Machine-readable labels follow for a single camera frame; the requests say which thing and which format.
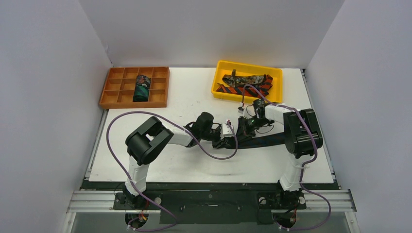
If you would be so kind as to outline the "navy striped tie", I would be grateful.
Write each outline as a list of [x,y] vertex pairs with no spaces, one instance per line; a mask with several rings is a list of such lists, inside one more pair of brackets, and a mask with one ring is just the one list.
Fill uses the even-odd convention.
[[[250,137],[243,133],[241,127],[238,127],[236,137],[238,140],[238,149],[253,149],[285,144],[284,132],[260,137]],[[236,142],[234,137],[225,137],[219,143],[214,144],[213,148],[235,149]]]

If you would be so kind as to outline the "yellow plastic tray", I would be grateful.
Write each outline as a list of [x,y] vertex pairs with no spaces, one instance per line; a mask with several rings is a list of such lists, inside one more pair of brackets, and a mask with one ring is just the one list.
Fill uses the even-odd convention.
[[222,77],[225,74],[231,74],[233,70],[237,71],[239,76],[251,76],[251,75],[270,75],[273,78],[272,88],[269,90],[269,95],[265,96],[271,102],[282,102],[283,101],[283,73],[279,68],[257,66],[252,64],[237,63],[230,61],[219,61],[217,63],[215,76],[213,79],[211,93],[214,98],[221,100],[230,100],[240,102],[242,100],[242,95],[230,94],[217,92],[219,88],[219,83],[223,84]]

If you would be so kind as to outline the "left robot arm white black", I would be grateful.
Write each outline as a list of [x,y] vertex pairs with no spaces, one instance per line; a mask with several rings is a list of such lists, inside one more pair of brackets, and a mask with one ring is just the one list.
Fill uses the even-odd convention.
[[212,142],[213,148],[229,146],[239,149],[238,137],[230,121],[225,124],[215,123],[214,117],[202,112],[194,122],[186,126],[167,128],[158,116],[152,116],[134,130],[125,140],[129,154],[129,174],[122,192],[126,203],[134,209],[144,205],[146,179],[149,164],[153,162],[168,144],[191,148],[202,140]]

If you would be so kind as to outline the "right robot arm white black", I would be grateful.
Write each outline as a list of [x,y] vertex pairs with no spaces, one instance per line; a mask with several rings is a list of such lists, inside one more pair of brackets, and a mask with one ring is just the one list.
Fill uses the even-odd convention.
[[323,145],[316,114],[313,109],[297,110],[282,104],[253,102],[255,114],[238,118],[239,148],[254,149],[285,145],[289,162],[277,182],[274,201],[280,208],[301,204],[302,180],[305,166],[317,158]]

